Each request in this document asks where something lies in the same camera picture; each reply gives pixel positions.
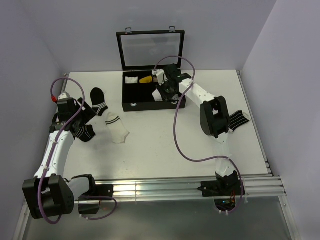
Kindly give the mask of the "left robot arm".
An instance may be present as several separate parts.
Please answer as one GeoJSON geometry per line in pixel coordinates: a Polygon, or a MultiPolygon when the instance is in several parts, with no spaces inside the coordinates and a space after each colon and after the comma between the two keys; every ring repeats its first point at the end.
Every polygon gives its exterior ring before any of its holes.
{"type": "Polygon", "coordinates": [[[45,154],[34,177],[24,181],[22,191],[34,219],[51,220],[70,214],[75,200],[96,197],[98,188],[91,174],[66,180],[63,177],[67,158],[75,139],[84,136],[91,140],[87,124],[96,112],[83,100],[72,97],[57,100],[57,113],[49,127],[45,154]]]}

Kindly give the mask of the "white sock with black lines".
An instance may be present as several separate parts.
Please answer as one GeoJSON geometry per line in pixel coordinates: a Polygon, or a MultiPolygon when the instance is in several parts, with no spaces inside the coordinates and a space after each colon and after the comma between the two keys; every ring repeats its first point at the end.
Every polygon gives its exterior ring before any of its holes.
{"type": "Polygon", "coordinates": [[[180,97],[179,97],[178,95],[175,95],[175,96],[171,99],[172,102],[178,102],[179,100],[180,100],[180,97]]]}

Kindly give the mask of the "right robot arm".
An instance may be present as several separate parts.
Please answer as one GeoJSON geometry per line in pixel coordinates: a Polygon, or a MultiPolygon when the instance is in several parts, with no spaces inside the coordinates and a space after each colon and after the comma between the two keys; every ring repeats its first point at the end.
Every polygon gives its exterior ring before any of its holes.
{"type": "Polygon", "coordinates": [[[214,137],[221,144],[228,138],[230,116],[227,101],[223,96],[215,96],[195,83],[195,73],[182,74],[175,64],[167,65],[163,69],[152,70],[152,76],[157,79],[157,91],[166,102],[177,100],[177,107],[173,120],[173,139],[180,155],[194,163],[216,160],[216,181],[214,187],[203,187],[202,191],[220,196],[240,196],[245,194],[244,184],[239,169],[229,156],[216,155],[204,159],[191,159],[179,147],[177,139],[177,118],[180,105],[184,97],[189,98],[200,110],[200,127],[206,136],[214,137]]]}

